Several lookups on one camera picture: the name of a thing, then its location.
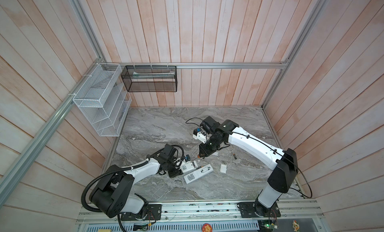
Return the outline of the white air conditioner remote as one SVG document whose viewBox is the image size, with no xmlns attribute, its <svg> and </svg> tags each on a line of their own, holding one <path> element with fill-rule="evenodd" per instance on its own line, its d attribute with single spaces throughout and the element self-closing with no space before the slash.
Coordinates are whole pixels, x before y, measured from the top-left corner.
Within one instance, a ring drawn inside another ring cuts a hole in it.
<svg viewBox="0 0 384 232">
<path fill-rule="evenodd" d="M 188 174 L 189 172 L 192 172 L 195 169 L 197 169 L 197 167 L 198 167 L 197 162 L 189 161 L 189 162 L 182 162 L 180 169 L 184 174 Z"/>
</svg>

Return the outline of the white TV remote control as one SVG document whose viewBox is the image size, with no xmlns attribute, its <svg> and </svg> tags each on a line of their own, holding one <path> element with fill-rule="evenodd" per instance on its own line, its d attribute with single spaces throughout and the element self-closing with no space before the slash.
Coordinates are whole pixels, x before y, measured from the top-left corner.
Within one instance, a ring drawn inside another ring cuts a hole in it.
<svg viewBox="0 0 384 232">
<path fill-rule="evenodd" d="M 213 167 L 211 166 L 211 164 L 208 164 L 208 165 L 200 167 L 200 168 L 196 169 L 195 171 L 185 175 L 184 180 L 185 180 L 186 184 L 188 185 L 188 184 L 195 182 L 195 181 L 201 179 L 202 177 L 212 173 L 213 171 L 214 170 L 213 170 Z"/>
</svg>

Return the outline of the white AC remote battery cover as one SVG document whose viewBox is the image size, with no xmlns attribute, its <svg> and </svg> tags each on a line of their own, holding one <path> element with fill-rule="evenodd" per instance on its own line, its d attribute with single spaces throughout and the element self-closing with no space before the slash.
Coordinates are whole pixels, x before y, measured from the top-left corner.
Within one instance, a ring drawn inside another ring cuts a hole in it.
<svg viewBox="0 0 384 232">
<path fill-rule="evenodd" d="M 227 165 L 225 165 L 225 164 L 220 165 L 220 173 L 222 173 L 222 174 L 227 173 Z"/>
</svg>

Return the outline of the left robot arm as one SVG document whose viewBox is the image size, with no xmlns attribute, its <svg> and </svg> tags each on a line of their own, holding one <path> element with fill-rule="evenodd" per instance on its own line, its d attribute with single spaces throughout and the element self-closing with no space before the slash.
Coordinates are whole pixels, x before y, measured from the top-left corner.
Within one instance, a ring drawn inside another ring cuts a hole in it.
<svg viewBox="0 0 384 232">
<path fill-rule="evenodd" d="M 133 185 L 154 175 L 168 174 L 170 178 L 182 175 L 184 158 L 183 147 L 166 144 L 135 165 L 112 165 L 85 187 L 81 195 L 82 206 L 87 211 L 104 213 L 109 218 L 120 219 L 120 214 L 124 213 L 135 216 L 136 220 L 149 218 L 149 202 L 137 193 L 131 193 Z"/>
</svg>

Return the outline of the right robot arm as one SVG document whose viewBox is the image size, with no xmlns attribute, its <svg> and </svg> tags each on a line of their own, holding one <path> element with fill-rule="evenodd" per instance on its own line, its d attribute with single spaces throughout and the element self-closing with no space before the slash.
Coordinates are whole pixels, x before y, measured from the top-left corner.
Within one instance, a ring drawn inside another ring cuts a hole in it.
<svg viewBox="0 0 384 232">
<path fill-rule="evenodd" d="M 264 189 L 254 202 L 241 202 L 237 208 L 242 218 L 280 217 L 278 200 L 286 194 L 301 169 L 297 153 L 292 149 L 274 147 L 251 135 L 239 124 L 225 120 L 219 123 L 206 117 L 193 132 L 199 140 L 199 159 L 211 161 L 210 157 L 228 147 L 237 147 L 262 162 L 272 172 Z"/>
</svg>

